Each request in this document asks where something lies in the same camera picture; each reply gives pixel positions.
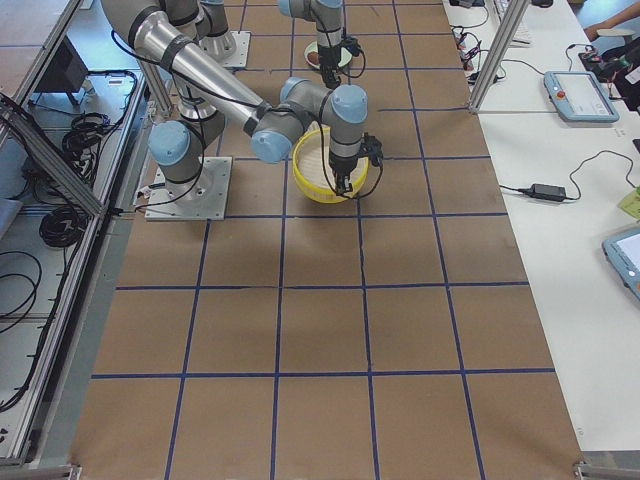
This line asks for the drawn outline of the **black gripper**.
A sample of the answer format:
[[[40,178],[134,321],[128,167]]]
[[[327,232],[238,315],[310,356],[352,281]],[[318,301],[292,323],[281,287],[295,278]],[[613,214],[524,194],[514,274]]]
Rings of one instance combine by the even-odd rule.
[[[337,194],[354,191],[351,173],[356,169],[358,161],[359,159],[356,156],[329,155],[329,166],[334,176],[335,192]]]
[[[322,80],[329,89],[340,86],[340,76],[337,74],[341,60],[341,48],[339,46],[318,46],[319,68]]]

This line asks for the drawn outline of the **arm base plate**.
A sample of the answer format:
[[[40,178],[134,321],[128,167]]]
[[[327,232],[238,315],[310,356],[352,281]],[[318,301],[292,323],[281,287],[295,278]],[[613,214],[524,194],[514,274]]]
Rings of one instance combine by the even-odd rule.
[[[225,39],[228,49],[224,51],[220,63],[229,69],[245,68],[248,62],[251,32],[230,30],[225,35]]]
[[[159,166],[156,181],[163,186],[151,192],[145,209],[147,221],[200,221],[225,218],[233,159],[202,157],[200,176],[182,183],[167,179],[168,167]]]

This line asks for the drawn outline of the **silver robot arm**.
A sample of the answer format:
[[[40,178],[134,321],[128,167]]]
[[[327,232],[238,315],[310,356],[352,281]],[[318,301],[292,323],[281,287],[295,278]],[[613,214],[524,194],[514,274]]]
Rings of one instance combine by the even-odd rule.
[[[337,72],[343,48],[357,49],[344,31],[340,1],[282,1],[282,14],[313,22],[322,84],[289,78],[280,103],[272,106],[205,52],[203,39],[221,32],[214,13],[219,1],[105,1],[113,31],[141,59],[155,63],[192,85],[208,104],[239,123],[256,156],[267,163],[285,159],[311,122],[330,129],[329,165],[335,191],[351,192],[350,174],[362,157],[382,158],[380,142],[365,133],[366,92],[341,84]]]
[[[223,1],[200,1],[203,15],[202,38],[222,38],[228,31]],[[342,1],[284,0],[278,2],[279,11],[288,17],[314,23],[319,71],[324,85],[337,88],[342,49],[346,43]]]

